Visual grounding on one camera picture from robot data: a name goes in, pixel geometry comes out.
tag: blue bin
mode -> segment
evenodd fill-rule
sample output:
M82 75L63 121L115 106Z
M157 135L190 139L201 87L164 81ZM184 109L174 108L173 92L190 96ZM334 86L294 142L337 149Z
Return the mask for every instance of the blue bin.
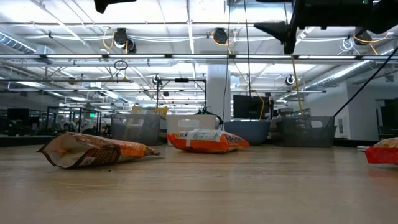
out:
M267 121L230 121L224 123L224 130L258 146L267 139L269 125Z

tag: orange snack bag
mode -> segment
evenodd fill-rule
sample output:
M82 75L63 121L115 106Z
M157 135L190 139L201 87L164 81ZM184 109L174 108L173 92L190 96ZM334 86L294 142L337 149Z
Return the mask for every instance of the orange snack bag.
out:
M195 129L167 135L167 139L177 149L199 153L226 153L248 147L243 138L220 130Z
M160 155L146 145L80 133L57 136L38 150L53 165L63 169L98 166Z

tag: chip bag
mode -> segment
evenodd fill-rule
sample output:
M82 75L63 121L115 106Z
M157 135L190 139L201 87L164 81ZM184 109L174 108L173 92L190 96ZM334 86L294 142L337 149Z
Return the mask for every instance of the chip bag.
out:
M366 159L371 164L398 165L398 137L380 141L365 151Z
M140 143L80 133L61 134L38 152L41 152L53 166L63 169L113 164L160 155L160 152Z
M243 138L220 130L195 129L167 135L167 139L177 149L199 153L226 153L248 147Z
M140 106L133 106L131 108L131 114L159 114L163 118L166 117L168 108L165 106L163 108L142 108Z

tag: mesh basket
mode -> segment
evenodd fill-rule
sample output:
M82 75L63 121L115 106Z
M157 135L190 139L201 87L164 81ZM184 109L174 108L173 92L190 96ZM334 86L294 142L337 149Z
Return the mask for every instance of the mesh basket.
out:
M279 139L273 141L287 147L332 147L335 119L329 116L283 117L277 123Z
M166 120L158 114L117 114L111 119L112 139L156 146L167 142Z

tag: black cable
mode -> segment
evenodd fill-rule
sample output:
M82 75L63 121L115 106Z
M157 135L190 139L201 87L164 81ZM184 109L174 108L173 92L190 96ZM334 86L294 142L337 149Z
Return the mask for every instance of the black cable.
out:
M250 79L250 49L249 49L249 29L248 29L248 15L246 14L246 0L243 0L244 5L244 19L246 20L246 40L248 42L248 76L249 76L249 96L250 96L250 104L252 101L251 98L251 79Z
M224 98L223 98L223 121L225 116L225 95L226 95L226 86L228 84L228 59L229 59L229 27L231 25L231 0L229 1L229 13L228 13L228 40L226 46L226 72L225 72L225 88L224 88Z
M359 92L361 92L363 90L363 88L365 88L365 86L387 65L388 61L391 60L392 56L394 56L394 54L397 52L398 47L396 47L392 53L390 54L390 56L388 56L387 60L380 66L380 68L370 77L368 78L368 80L366 80L365 83L363 83L363 85L361 86L361 88L359 88L359 90L335 113L335 115L333 115L333 117L335 118L338 113L340 113L344 107L346 107L354 98L356 95L358 95Z

